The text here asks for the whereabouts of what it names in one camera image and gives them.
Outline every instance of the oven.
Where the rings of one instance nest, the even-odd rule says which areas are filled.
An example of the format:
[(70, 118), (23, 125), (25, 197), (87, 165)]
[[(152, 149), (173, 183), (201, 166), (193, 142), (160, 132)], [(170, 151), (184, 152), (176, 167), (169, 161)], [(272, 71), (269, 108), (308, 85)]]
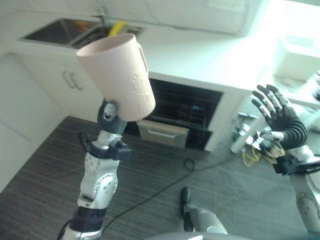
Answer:
[(125, 133), (178, 148), (204, 149), (222, 92), (150, 79), (155, 108), (146, 118), (128, 122)]

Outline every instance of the drawer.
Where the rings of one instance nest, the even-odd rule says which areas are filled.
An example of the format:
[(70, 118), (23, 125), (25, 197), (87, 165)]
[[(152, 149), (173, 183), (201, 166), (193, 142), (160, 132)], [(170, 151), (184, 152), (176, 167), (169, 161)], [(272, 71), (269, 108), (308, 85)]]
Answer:
[(148, 120), (139, 120), (136, 123), (143, 140), (178, 148), (186, 146), (188, 128)]

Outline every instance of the cabinet handle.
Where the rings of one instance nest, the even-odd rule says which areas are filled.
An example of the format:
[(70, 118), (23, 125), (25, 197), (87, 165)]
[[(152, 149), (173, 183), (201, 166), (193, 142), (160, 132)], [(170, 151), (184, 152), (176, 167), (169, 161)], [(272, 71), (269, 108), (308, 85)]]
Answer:
[(66, 74), (67, 74), (68, 72), (67, 71), (63, 71), (62, 72), (62, 78), (64, 79), (64, 81), (66, 82), (66, 84), (69, 86), (69, 88), (71, 88), (71, 89), (74, 89), (75, 88), (75, 85), (73, 84), (71, 84), (70, 82), (69, 82), (69, 80), (68, 80), (68, 78), (66, 77)]
[(163, 132), (152, 131), (150, 129), (148, 129), (148, 133), (149, 134), (153, 134), (153, 135), (158, 135), (158, 136), (161, 136), (161, 137), (165, 137), (165, 138), (168, 138), (168, 139), (174, 139), (174, 138), (177, 137), (177, 134), (167, 134), (167, 133), (163, 133)]
[(75, 79), (75, 75), (76, 75), (76, 74), (75, 74), (74, 72), (71, 72), (71, 73), (70, 73), (70, 79), (71, 79), (71, 81), (73, 82), (75, 88), (78, 89), (79, 91), (81, 91), (82, 89), (84, 89), (84, 87), (83, 87), (83, 86), (79, 86), (79, 85), (77, 84), (77, 81), (76, 81), (76, 79)]

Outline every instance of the faucet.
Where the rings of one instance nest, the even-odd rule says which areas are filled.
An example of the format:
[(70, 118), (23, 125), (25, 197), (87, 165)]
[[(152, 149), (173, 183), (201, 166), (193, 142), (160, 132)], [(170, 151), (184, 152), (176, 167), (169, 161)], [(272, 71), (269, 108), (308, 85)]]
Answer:
[(107, 8), (105, 6), (99, 6), (96, 9), (97, 15), (91, 15), (91, 17), (99, 18), (102, 25), (105, 27), (107, 25)]

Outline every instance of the robotic finger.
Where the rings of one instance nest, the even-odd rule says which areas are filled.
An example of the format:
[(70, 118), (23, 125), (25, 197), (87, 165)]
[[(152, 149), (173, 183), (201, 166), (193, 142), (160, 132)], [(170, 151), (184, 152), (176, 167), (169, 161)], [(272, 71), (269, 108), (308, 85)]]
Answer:
[(251, 102), (259, 109), (259, 111), (262, 114), (262, 116), (264, 117), (265, 121), (268, 124), (272, 123), (272, 118), (271, 118), (270, 112), (267, 109), (267, 107), (265, 105), (261, 104), (256, 99), (252, 99)]
[(275, 94), (271, 90), (269, 90), (261, 85), (258, 85), (257, 88), (259, 91), (263, 92), (267, 96), (267, 98), (273, 104), (275, 110), (282, 109), (281, 104), (279, 103), (279, 100), (277, 99), (277, 97), (275, 96)]
[(286, 106), (287, 108), (292, 108), (289, 99), (286, 96), (284, 96), (275, 86), (267, 84), (266, 88), (273, 92), (273, 94), (275, 95), (276, 99), (279, 101), (282, 107)]
[(263, 96), (260, 92), (258, 91), (253, 91), (252, 94), (257, 97), (268, 109), (268, 111), (270, 112), (270, 116), (273, 120), (275, 120), (275, 118), (277, 118), (276, 116), (276, 110), (273, 106), (273, 104), (270, 102), (270, 100)]

